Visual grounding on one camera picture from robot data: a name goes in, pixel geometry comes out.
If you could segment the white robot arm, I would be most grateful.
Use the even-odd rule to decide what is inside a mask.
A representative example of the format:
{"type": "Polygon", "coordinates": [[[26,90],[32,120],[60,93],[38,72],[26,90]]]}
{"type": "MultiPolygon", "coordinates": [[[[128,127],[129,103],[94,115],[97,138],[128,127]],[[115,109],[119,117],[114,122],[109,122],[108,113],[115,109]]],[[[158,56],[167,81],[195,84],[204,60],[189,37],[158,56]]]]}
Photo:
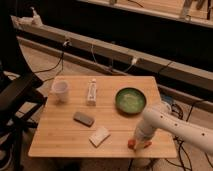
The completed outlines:
{"type": "Polygon", "coordinates": [[[156,130],[162,129],[213,156],[213,130],[180,120],[172,116],[167,107],[147,107],[143,110],[142,117],[135,128],[136,140],[151,140],[156,130]]]}

